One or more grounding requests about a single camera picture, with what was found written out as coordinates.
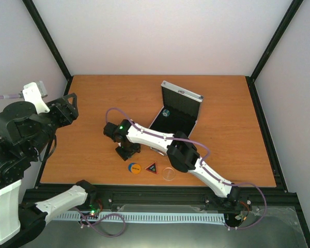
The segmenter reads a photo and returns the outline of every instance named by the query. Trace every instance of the brown tabletop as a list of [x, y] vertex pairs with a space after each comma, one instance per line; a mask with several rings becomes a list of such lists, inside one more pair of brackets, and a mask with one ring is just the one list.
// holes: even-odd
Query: brown tabletop
[[[189, 173], [176, 171], [172, 181], [162, 177], [170, 167], [164, 157], [142, 145], [141, 153], [123, 161], [117, 143], [103, 135], [105, 112], [110, 107], [124, 110], [135, 122], [148, 127], [161, 109], [161, 83], [166, 80], [204, 96], [198, 123], [190, 139], [211, 150], [207, 163], [224, 178], [275, 187], [275, 181], [253, 103], [244, 76], [202, 75], [77, 75], [70, 92], [77, 94], [78, 119], [57, 130], [57, 148], [48, 159], [42, 183], [204, 186]], [[111, 111], [109, 121], [124, 119]], [[198, 147], [201, 156], [205, 150]], [[159, 173], [145, 170], [156, 161]], [[130, 163], [142, 171], [128, 171]]]

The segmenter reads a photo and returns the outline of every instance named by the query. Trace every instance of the purple cable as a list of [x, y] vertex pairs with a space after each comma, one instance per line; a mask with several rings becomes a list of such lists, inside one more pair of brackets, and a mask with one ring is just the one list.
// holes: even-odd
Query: purple cable
[[[111, 110], [117, 110], [119, 112], [121, 112], [125, 118], [131, 123], [131, 125], [138, 131], [141, 131], [140, 128], [138, 128], [134, 122], [131, 120], [131, 118], [121, 109], [117, 108], [117, 107], [111, 107], [110, 109], [108, 109], [105, 113], [105, 122], [108, 123], [108, 113], [109, 111]], [[153, 134], [153, 133], [150, 133], [150, 132], [147, 132], [147, 131], [143, 131], [144, 133], [146, 134], [149, 134], [151, 136], [154, 136], [154, 137], [157, 137], [157, 138], [162, 138], [162, 139], [165, 139], [165, 137], [163, 136], [160, 136], [160, 135], [157, 135], [157, 134]], [[207, 150], [207, 154], [201, 159], [200, 161], [200, 166], [203, 168], [203, 170], [205, 170], [211, 177], [213, 177], [215, 180], [217, 180], [218, 182], [221, 182], [221, 180], [219, 178], [217, 178], [215, 175], [213, 175], [210, 171], [208, 171], [205, 167], [203, 167], [202, 163], [203, 161], [209, 157], [210, 155], [210, 149], [208, 147], [206, 147], [204, 144], [200, 143], [200, 142], [197, 142], [197, 141], [192, 141], [190, 139], [186, 139], [186, 138], [174, 138], [174, 137], [167, 137], [166, 139], [168, 140], [174, 140], [174, 141], [184, 141], [184, 142], [189, 142], [189, 143], [193, 143], [193, 144], [196, 144], [196, 145], [199, 145], [199, 146], [202, 146], [203, 148], [205, 148]], [[246, 226], [246, 227], [239, 227], [237, 228], [236, 230], [245, 230], [245, 229], [248, 229], [252, 226], [255, 226], [257, 223], [259, 223], [264, 217], [265, 217], [265, 214], [267, 212], [267, 208], [268, 208], [268, 205], [267, 205], [267, 200], [265, 199], [265, 196], [262, 192], [262, 190], [255, 184], [253, 184], [252, 182], [242, 182], [242, 183], [238, 183], [238, 184], [233, 184], [233, 183], [227, 183], [227, 182], [221, 182], [222, 184], [224, 185], [227, 185], [227, 186], [232, 186], [232, 187], [238, 187], [240, 185], [252, 185], [253, 187], [255, 187], [258, 192], [261, 194], [263, 200], [264, 200], [264, 213], [261, 215], [261, 217], [253, 224], [249, 225], [249, 226]]]
[[[94, 222], [92, 224], [90, 221], [88, 221], [87, 217], [78, 208], [74, 208], [74, 209], [81, 215], [82, 220], [84, 220], [94, 231], [96, 231], [98, 234], [100, 234], [100, 235], [102, 235], [104, 237], [115, 238], [115, 237], [118, 237], [118, 236], [122, 235], [125, 232], [126, 222], [124, 220], [124, 217], [122, 215], [118, 214], [118, 213], [110, 213], [110, 214], [106, 215], [105, 217], [102, 217], [101, 219], [99, 219], [98, 221], [96, 221], [96, 222]], [[104, 233], [100, 232], [99, 230], [97, 230], [94, 227], [95, 225], [98, 225], [101, 221], [103, 221], [103, 220], [105, 220], [105, 219], [107, 219], [107, 218], [109, 218], [111, 216], [117, 216], [117, 217], [121, 218], [121, 220], [123, 221], [124, 227], [122, 228], [122, 230], [119, 233], [113, 234], [113, 235], [111, 235], [111, 234], [104, 234]]]
[[13, 94], [13, 95], [1, 95], [0, 99], [17, 99], [21, 98], [20, 94]]

